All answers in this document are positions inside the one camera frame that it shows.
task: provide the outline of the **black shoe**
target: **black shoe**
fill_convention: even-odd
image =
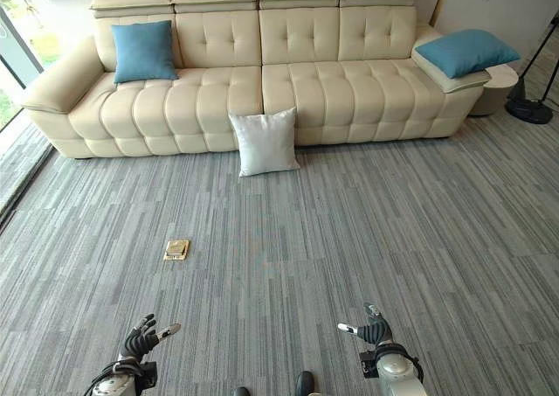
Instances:
[[[251,394],[248,393],[248,390],[246,390],[246,387],[237,387],[235,389],[235,392],[233,392],[232,396],[251,396]]]
[[[297,378],[295,396],[308,396],[312,392],[314,392],[313,374],[310,372],[302,372]]]

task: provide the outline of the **white pillow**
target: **white pillow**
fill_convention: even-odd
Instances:
[[[239,176],[299,169],[295,160],[295,108],[275,115],[229,114],[241,155]]]

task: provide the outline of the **window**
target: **window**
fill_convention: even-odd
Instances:
[[[43,16],[33,0],[1,0],[2,8],[19,35],[31,48],[42,66],[47,67],[61,54],[53,22]]]
[[[16,81],[8,68],[0,64],[0,129],[5,127],[21,110],[19,99],[23,88]]]

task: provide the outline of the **blue pillow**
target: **blue pillow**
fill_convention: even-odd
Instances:
[[[416,51],[437,66],[449,79],[520,59],[513,48],[488,31],[457,31],[416,47]]]
[[[176,80],[171,21],[113,26],[116,45],[115,83],[134,80]]]

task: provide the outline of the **cream leather sofa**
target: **cream leather sofa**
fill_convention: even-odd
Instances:
[[[23,106],[60,153],[237,149],[227,117],[297,107],[297,145],[452,135],[489,80],[412,51],[439,36],[414,0],[94,0],[95,33]],[[112,24],[170,20],[178,80],[115,85]]]

